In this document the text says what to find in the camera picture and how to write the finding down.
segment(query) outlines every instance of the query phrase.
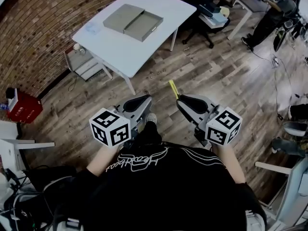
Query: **yellow object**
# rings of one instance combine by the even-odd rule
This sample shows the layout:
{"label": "yellow object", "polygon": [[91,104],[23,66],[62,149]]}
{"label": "yellow object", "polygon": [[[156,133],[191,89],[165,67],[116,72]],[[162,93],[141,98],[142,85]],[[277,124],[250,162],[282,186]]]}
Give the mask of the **yellow object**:
{"label": "yellow object", "polygon": [[172,79],[169,81],[169,84],[170,84],[170,86],[171,86],[171,88],[172,88],[176,98],[179,99],[179,92],[178,92],[177,87],[175,86],[175,84],[174,84]]}
{"label": "yellow object", "polygon": [[223,6],[221,6],[220,8],[221,8],[220,12],[223,14],[223,16],[228,18],[229,15],[230,15],[230,10],[226,7],[223,7]]}

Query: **desk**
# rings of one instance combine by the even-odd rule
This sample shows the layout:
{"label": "desk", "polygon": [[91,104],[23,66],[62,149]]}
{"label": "desk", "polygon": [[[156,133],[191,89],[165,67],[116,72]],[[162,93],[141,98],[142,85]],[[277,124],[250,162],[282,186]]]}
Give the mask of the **desk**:
{"label": "desk", "polygon": [[276,214],[276,220],[282,221],[287,227],[294,226],[308,204],[308,196],[302,196],[298,193],[303,174],[308,168],[308,159],[301,158],[293,168],[261,162],[256,162],[255,166],[288,175],[288,182]]}
{"label": "desk", "polygon": [[[138,6],[163,17],[163,22],[144,42],[106,28],[103,21],[123,4]],[[132,78],[159,46],[173,33],[173,50],[178,27],[196,8],[181,0],[116,0],[87,22],[73,40],[89,50],[104,66],[118,73],[135,95]]]}
{"label": "desk", "polygon": [[228,39],[231,40],[234,35],[241,29],[241,27],[246,23],[248,18],[256,12],[264,12],[267,9],[267,4],[259,1],[259,0],[236,0],[240,5],[242,5],[246,10],[247,13],[235,27],[235,29],[231,32],[228,36]]}

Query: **black cable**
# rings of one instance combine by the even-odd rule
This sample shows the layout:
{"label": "black cable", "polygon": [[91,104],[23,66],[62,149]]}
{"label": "black cable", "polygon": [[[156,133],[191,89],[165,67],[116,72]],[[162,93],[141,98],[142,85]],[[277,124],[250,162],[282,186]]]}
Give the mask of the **black cable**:
{"label": "black cable", "polygon": [[284,120],[281,114],[278,113],[278,89],[277,89],[277,78],[276,78],[276,69],[274,71],[274,78],[275,78],[275,89],[276,89],[276,113],[277,117],[281,120]]}
{"label": "black cable", "polygon": [[269,59],[260,57],[260,56],[258,56],[256,53],[254,53],[254,52],[252,52],[252,53],[253,53],[254,55],[256,55],[258,58],[263,59],[263,60],[266,60],[266,61],[270,62],[271,64],[273,64]]}
{"label": "black cable", "polygon": [[293,89],[292,89],[292,84],[291,84],[291,80],[290,80],[290,76],[289,76],[289,74],[288,74],[288,71],[287,71],[287,69],[286,69],[286,67],[285,67],[285,65],[284,65],[284,62],[281,60],[281,58],[279,58],[279,57],[277,57],[281,62],[282,62],[282,64],[283,64],[283,67],[284,67],[284,70],[285,70],[285,73],[287,74],[287,76],[288,76],[288,80],[289,80],[289,83],[290,83],[290,88],[291,88],[291,91],[292,91],[292,93],[293,93]]}
{"label": "black cable", "polygon": [[68,92],[71,92],[72,90],[74,90],[74,88],[75,88],[75,86],[76,86],[76,82],[77,82],[77,77],[75,77],[74,83],[72,83],[72,84],[68,87],[68,89],[67,89]]}
{"label": "black cable", "polygon": [[28,178],[28,177],[25,177],[25,179],[23,180],[23,183],[21,183],[21,185],[17,188],[17,191],[16,191],[16,192],[18,192],[18,191],[24,186],[24,183],[25,183],[25,181],[26,181],[27,178]]}
{"label": "black cable", "polygon": [[308,98],[307,96],[299,96],[298,94],[295,94],[295,97],[297,97],[297,98]]}

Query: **gray sneaker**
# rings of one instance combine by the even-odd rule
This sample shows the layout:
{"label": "gray sneaker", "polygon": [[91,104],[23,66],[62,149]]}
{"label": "gray sneaker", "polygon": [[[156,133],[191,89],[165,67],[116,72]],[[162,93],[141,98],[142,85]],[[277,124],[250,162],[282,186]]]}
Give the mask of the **gray sneaker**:
{"label": "gray sneaker", "polygon": [[149,113],[146,117],[145,117],[145,123],[147,123],[148,121],[153,121],[155,124],[157,123],[157,117],[154,113]]}

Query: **white cube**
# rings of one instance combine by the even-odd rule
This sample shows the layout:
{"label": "white cube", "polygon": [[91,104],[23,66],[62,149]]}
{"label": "white cube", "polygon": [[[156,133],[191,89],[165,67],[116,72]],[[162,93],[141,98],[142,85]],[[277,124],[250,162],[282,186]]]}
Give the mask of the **white cube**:
{"label": "white cube", "polygon": [[206,124],[205,139],[219,145],[229,144],[238,134],[242,118],[229,107]]}
{"label": "white cube", "polygon": [[89,120],[93,137],[107,145],[114,147],[130,140],[130,120],[123,116],[101,109]]}

